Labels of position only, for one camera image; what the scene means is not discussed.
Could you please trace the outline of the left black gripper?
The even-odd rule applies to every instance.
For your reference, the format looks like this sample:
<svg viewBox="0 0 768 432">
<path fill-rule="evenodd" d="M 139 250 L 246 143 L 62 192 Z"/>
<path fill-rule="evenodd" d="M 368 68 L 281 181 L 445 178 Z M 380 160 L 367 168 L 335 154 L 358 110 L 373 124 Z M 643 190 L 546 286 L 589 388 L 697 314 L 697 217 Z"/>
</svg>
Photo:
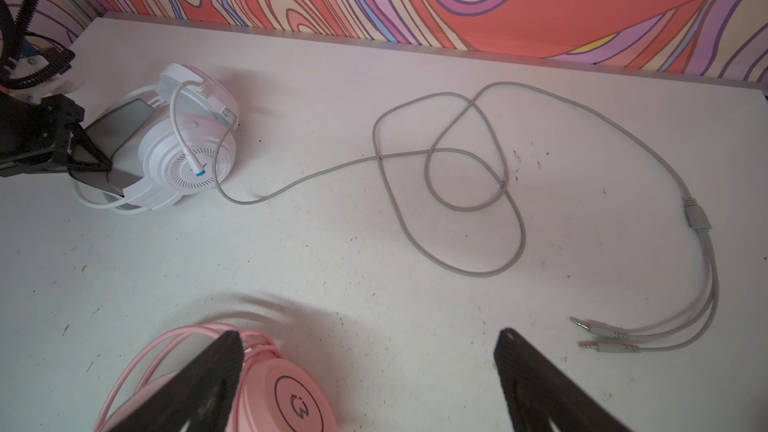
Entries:
<svg viewBox="0 0 768 432">
<path fill-rule="evenodd" d="M 81 126 L 85 110 L 64 95 L 37 104 L 1 95 L 1 176 L 109 172 L 112 160 Z"/>
</svg>

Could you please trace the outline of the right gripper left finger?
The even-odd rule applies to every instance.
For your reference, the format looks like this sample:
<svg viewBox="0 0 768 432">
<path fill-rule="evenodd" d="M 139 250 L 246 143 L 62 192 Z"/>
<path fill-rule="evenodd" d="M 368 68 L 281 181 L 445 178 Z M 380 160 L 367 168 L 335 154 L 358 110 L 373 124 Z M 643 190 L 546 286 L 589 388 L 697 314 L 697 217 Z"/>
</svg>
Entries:
<svg viewBox="0 0 768 432">
<path fill-rule="evenodd" d="M 218 335 L 162 385 L 127 403 L 105 424 L 107 431 L 224 431 L 244 361 L 240 334 Z"/>
</svg>

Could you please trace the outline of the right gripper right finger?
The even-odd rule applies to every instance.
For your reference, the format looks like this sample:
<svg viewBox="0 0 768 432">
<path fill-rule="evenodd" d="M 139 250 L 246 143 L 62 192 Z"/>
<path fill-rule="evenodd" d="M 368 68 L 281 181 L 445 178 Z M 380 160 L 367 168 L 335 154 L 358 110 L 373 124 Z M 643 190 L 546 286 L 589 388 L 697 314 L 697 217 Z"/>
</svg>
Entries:
<svg viewBox="0 0 768 432">
<path fill-rule="evenodd" d="M 628 429 L 512 328 L 500 331 L 494 363 L 515 431 Z"/>
</svg>

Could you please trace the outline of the pink cat-ear headphones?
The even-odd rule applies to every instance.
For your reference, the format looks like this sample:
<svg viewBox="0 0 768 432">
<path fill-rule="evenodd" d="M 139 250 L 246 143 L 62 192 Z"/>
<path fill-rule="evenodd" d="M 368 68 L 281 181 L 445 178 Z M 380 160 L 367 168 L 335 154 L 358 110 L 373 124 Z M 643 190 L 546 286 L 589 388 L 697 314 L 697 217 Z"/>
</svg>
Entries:
<svg viewBox="0 0 768 432">
<path fill-rule="evenodd" d="M 186 341 L 209 338 L 210 345 L 221 333 L 240 334 L 244 361 L 239 386 L 224 431 L 335 431 L 337 420 L 317 383 L 300 367 L 287 360 L 277 344 L 259 330 L 242 330 L 224 323 L 205 323 L 173 329 L 145 346 L 126 366 L 105 399 L 94 428 L 105 424 L 127 403 L 162 385 L 179 370 L 160 377 L 154 374 L 168 356 Z"/>
</svg>

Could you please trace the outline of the white headphones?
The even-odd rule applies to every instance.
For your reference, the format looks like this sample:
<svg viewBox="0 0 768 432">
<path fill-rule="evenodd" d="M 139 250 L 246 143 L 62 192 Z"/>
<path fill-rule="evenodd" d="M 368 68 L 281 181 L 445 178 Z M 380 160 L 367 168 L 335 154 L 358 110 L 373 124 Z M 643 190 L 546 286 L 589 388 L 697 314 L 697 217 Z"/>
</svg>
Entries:
<svg viewBox="0 0 768 432">
<path fill-rule="evenodd" d="M 214 188 L 232 171 L 239 107 L 202 70 L 171 63 L 158 81 L 110 105 L 85 129 L 112 162 L 107 172 L 73 172 L 75 197 L 124 214 L 166 209 Z"/>
</svg>

